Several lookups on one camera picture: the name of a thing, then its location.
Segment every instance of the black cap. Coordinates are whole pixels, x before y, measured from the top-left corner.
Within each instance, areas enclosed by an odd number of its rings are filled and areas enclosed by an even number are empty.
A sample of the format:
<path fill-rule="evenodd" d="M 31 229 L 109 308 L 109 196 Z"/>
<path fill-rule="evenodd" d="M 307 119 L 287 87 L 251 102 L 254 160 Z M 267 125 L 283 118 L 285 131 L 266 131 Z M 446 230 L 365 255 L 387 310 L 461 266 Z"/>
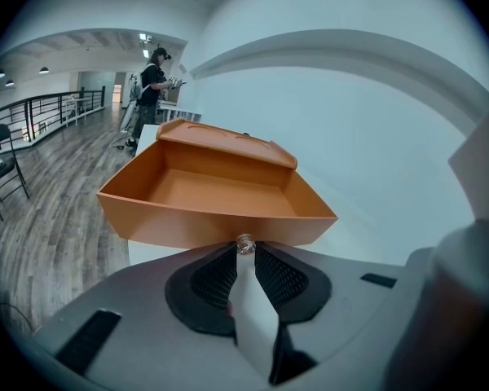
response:
<path fill-rule="evenodd" d="M 156 55 L 163 55 L 165 57 L 165 59 L 170 59 L 172 58 L 169 54 L 166 53 L 166 50 L 165 48 L 157 48 L 154 53 Z"/>

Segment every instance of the black slot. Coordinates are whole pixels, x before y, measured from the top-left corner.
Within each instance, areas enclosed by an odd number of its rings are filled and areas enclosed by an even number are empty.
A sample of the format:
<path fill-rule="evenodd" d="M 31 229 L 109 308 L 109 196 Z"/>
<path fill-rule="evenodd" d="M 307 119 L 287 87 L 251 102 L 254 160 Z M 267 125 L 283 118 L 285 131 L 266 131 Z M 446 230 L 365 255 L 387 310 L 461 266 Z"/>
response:
<path fill-rule="evenodd" d="M 383 275 L 377 274 L 365 274 L 360 277 L 363 281 L 368 283 L 374 283 L 376 285 L 381 285 L 386 288 L 393 288 L 397 280 L 395 278 L 385 277 Z"/>
<path fill-rule="evenodd" d="M 58 352 L 56 359 L 83 375 L 120 321 L 112 311 L 98 310 Z"/>

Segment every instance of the tray lid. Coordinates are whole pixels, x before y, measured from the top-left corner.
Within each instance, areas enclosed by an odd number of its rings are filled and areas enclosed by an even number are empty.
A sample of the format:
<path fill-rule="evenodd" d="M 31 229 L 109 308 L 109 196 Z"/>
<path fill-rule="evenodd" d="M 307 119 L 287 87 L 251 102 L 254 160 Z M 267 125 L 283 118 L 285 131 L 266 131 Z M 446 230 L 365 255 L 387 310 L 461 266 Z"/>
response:
<path fill-rule="evenodd" d="M 162 123 L 156 139 L 233 153 L 290 169 L 297 168 L 297 159 L 273 141 L 267 142 L 183 118 Z"/>

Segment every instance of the black shirt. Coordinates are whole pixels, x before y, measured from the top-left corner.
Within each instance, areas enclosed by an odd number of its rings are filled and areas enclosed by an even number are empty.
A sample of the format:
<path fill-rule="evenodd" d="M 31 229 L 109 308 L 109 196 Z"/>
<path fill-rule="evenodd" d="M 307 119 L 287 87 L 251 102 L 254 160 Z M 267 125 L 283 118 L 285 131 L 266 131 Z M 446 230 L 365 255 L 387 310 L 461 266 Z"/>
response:
<path fill-rule="evenodd" d="M 154 65 L 151 65 L 141 73 L 141 86 L 143 88 L 149 84 L 152 84 L 153 82 L 161 83 L 165 81 L 165 73 L 158 66 L 155 67 Z M 148 87 L 143 92 L 141 100 L 139 100 L 139 104 L 142 106 L 155 106 L 160 92 L 160 90 L 153 90 L 151 87 Z"/>

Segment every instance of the pants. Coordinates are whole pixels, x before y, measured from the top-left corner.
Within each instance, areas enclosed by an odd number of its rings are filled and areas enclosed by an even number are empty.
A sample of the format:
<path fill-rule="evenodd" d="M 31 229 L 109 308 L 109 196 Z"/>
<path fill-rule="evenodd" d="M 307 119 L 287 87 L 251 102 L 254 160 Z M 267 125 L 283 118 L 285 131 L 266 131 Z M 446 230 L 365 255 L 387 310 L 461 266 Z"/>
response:
<path fill-rule="evenodd" d="M 163 123 L 163 110 L 157 110 L 157 108 L 158 105 L 138 106 L 138 110 L 135 112 L 138 118 L 131 135 L 134 139 L 139 139 L 144 125 L 159 125 Z"/>

